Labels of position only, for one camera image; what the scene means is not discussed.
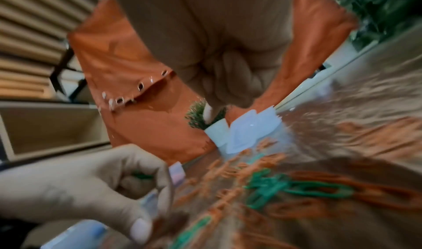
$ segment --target artificial plant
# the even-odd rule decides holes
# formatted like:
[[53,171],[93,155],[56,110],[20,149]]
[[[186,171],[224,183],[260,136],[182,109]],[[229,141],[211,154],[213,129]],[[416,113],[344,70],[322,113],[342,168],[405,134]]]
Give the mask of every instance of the artificial plant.
[[209,126],[223,119],[226,116],[227,108],[223,108],[219,112],[219,114],[216,116],[216,118],[211,122],[211,124],[206,124],[203,117],[206,103],[207,102],[205,100],[201,100],[198,102],[194,102],[190,106],[190,109],[185,116],[185,118],[189,121],[188,124],[190,127],[205,130],[206,128],[208,128]]
[[360,19],[360,28],[350,34],[357,51],[372,41],[383,42],[403,32],[422,17],[422,0],[336,0]]

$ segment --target tattoo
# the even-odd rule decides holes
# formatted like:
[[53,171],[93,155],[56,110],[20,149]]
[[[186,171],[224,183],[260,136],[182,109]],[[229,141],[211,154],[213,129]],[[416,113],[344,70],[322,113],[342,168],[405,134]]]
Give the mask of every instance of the tattoo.
[[47,186],[43,197],[52,209],[71,207],[74,202],[73,196],[54,185]]

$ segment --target orange tarp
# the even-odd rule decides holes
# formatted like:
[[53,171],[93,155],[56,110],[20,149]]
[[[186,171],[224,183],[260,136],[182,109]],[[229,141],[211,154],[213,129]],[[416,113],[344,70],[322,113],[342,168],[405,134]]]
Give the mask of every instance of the orange tarp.
[[[309,77],[356,27],[334,0],[294,0],[294,39],[280,73],[251,109],[278,104]],[[214,144],[184,119],[199,97],[155,60],[120,11],[103,0],[68,36],[113,146],[134,143],[168,164],[190,161]],[[232,108],[232,122],[247,110]]]

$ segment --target wooden slat wall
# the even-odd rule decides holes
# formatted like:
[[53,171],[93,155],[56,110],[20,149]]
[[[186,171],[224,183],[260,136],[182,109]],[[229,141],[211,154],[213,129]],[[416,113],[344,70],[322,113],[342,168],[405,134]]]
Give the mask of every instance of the wooden slat wall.
[[66,35],[100,0],[0,0],[0,98],[53,98]]

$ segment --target small potted plant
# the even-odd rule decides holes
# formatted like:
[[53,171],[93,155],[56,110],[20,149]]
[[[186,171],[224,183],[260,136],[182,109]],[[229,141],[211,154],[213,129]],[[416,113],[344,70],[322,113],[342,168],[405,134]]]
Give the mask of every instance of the small potted plant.
[[185,118],[189,121],[188,124],[190,127],[204,130],[216,146],[221,147],[227,143],[229,133],[229,126],[224,118],[227,108],[223,108],[211,124],[206,124],[203,117],[206,104],[207,102],[205,100],[194,102],[190,106]]

